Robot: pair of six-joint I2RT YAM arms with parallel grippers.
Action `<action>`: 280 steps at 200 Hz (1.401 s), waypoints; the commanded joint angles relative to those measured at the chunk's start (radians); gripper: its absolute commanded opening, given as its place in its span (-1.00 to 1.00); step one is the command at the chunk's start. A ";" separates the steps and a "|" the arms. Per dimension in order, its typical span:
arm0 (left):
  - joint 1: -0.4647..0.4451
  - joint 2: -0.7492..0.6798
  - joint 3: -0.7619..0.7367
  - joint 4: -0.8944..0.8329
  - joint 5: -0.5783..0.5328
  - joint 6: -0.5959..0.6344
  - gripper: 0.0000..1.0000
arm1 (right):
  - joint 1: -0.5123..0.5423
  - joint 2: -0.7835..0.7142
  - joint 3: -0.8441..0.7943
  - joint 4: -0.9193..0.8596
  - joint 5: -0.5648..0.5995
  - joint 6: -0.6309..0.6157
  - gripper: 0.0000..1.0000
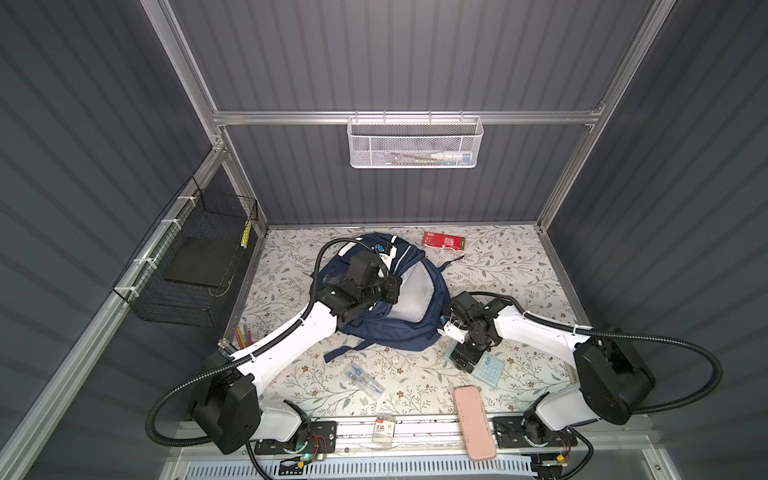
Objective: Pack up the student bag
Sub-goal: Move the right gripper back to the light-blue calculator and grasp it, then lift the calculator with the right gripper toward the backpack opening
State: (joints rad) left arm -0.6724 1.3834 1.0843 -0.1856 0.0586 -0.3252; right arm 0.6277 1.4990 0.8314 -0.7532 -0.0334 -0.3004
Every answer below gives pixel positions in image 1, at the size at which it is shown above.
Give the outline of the navy blue student backpack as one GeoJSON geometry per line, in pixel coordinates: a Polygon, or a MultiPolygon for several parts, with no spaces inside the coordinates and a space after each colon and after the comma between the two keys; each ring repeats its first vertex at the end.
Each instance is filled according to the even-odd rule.
{"type": "Polygon", "coordinates": [[[450,291],[443,272],[454,262],[435,264],[418,246],[396,235],[379,232],[363,234],[346,242],[322,267],[313,272],[312,292],[317,293],[331,278],[346,276],[351,258],[362,250],[361,245],[376,249],[393,276],[401,279],[397,303],[384,318],[360,316],[349,324],[338,324],[337,330],[359,339],[355,346],[345,345],[324,354],[329,363],[351,351],[363,351],[371,346],[420,352],[439,338],[443,309],[450,300],[450,291]]]}

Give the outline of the light blue calculator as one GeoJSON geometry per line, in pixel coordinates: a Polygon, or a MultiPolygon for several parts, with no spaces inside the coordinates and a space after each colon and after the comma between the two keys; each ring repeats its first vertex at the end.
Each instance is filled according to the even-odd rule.
{"type": "Polygon", "coordinates": [[[505,363],[487,352],[478,353],[465,345],[453,342],[444,358],[459,371],[464,372],[486,385],[496,388],[502,378],[505,363]]]}

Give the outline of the clear plastic pen pack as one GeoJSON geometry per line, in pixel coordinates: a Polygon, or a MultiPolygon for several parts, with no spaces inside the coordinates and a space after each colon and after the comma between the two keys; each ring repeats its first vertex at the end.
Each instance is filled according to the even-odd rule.
{"type": "Polygon", "coordinates": [[[383,396],[384,387],[358,365],[350,363],[344,375],[372,401],[377,402],[383,396]]]}

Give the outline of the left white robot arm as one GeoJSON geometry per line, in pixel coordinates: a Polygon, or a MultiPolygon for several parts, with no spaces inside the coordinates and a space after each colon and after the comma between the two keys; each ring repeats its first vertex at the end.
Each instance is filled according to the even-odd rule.
{"type": "Polygon", "coordinates": [[[379,302],[394,305],[402,280],[379,277],[357,283],[333,278],[313,288],[309,311],[245,349],[235,352],[237,365],[217,373],[195,388],[191,415],[223,454],[253,440],[274,440],[301,450],[310,436],[311,421],[295,403],[260,400],[260,394],[289,364],[310,347],[351,323],[379,302]]]}

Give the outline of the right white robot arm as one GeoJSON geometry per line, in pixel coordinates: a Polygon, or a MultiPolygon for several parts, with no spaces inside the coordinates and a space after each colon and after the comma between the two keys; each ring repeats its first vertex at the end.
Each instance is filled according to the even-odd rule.
{"type": "Polygon", "coordinates": [[[451,361],[467,373],[483,354],[503,341],[525,343],[565,362],[577,382],[539,397],[524,413],[528,437],[541,437],[584,422],[625,424],[655,386],[655,378],[624,339],[601,337],[525,310],[516,300],[493,294],[483,303],[477,292],[462,292],[444,307],[439,332],[456,341],[451,361]]]}

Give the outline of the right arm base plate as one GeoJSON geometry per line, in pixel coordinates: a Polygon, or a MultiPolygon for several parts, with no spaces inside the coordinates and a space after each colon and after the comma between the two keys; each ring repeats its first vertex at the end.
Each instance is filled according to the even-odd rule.
{"type": "Polygon", "coordinates": [[[566,431],[552,431],[537,420],[523,415],[497,416],[491,419],[491,432],[500,448],[544,448],[577,446],[577,437],[566,431]]]}

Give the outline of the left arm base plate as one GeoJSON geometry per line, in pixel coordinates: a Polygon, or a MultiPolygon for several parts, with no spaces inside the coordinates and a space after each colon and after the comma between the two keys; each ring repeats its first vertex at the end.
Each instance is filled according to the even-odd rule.
{"type": "Polygon", "coordinates": [[[335,421],[311,421],[300,426],[286,442],[274,439],[256,440],[253,444],[257,455],[329,454],[335,451],[338,423],[335,421]]]}

